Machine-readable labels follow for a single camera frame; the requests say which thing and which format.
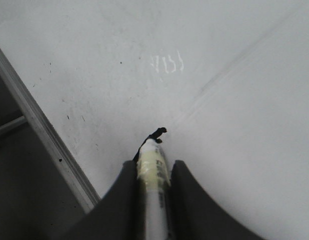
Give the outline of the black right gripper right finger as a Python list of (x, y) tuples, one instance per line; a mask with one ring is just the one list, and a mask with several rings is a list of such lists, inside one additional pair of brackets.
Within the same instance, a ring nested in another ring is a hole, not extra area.
[(262, 239), (222, 209), (198, 183), (184, 161), (174, 162), (170, 180), (176, 239)]

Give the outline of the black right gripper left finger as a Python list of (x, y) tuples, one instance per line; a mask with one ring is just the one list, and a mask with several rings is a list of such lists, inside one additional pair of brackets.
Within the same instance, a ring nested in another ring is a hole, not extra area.
[(123, 163), (115, 182), (101, 201), (61, 240), (144, 240), (145, 186), (137, 179), (137, 164)]

